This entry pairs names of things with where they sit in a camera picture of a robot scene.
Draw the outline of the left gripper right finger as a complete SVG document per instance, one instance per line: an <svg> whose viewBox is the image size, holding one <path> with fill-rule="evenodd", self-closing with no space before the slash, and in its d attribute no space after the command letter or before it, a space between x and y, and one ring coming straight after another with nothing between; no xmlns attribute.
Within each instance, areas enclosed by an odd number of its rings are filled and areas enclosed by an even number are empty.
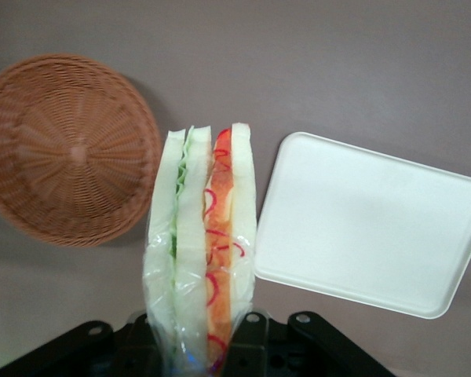
<svg viewBox="0 0 471 377"><path fill-rule="evenodd" d="M357 344L320 315L302 311L281 324L249 312L225 357L227 376L390 376Z"/></svg>

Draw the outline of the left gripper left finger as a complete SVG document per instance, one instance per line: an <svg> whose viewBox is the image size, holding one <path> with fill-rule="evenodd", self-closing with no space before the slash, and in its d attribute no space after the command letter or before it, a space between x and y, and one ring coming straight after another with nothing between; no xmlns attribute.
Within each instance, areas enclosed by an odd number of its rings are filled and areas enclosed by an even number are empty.
<svg viewBox="0 0 471 377"><path fill-rule="evenodd" d="M148 318L134 313L119 330L87 321L0 368L0 376L163 376Z"/></svg>

